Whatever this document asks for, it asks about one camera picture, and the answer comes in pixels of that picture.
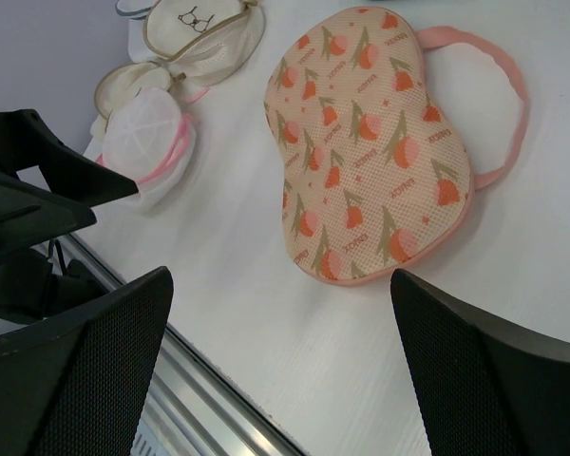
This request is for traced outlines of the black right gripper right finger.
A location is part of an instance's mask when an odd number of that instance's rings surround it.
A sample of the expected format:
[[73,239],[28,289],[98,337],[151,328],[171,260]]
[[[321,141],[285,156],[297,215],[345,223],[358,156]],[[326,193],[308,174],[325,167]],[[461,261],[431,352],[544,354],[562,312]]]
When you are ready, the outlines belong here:
[[570,455],[570,343],[397,269],[390,294],[434,455]]

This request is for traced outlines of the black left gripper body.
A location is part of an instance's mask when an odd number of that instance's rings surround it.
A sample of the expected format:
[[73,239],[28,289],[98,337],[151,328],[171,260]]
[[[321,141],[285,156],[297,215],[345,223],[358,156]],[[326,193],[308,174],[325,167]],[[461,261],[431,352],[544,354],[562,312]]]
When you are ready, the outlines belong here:
[[119,287],[76,237],[0,257],[0,334],[60,314]]

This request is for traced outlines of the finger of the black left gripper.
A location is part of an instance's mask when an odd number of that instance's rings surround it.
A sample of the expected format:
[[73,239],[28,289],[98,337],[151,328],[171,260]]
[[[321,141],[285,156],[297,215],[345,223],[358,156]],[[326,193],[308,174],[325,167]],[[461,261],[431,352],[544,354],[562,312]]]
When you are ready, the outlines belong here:
[[37,166],[50,191],[84,205],[138,193],[136,183],[67,147],[37,111],[0,112],[0,173],[15,178]]
[[0,173],[0,257],[96,221],[89,207]]

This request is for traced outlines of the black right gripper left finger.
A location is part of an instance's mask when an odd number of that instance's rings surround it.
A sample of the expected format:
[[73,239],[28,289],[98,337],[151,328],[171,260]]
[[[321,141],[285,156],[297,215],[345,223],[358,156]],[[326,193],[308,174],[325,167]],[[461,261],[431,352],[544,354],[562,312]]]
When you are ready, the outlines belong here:
[[129,454],[173,293],[159,267],[0,334],[0,455]]

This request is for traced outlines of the tulip print mesh laundry bag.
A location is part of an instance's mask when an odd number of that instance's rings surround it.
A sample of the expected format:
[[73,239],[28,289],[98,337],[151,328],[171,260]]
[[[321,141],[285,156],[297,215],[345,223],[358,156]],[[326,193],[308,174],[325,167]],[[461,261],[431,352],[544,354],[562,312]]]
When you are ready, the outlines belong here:
[[281,58],[264,109],[284,165],[286,250],[304,273],[353,286],[409,266],[454,234],[475,192],[515,163],[527,112],[503,164],[477,174],[431,97],[425,54],[455,44],[492,58],[528,104],[500,47],[452,27],[416,30],[381,7],[339,11]]

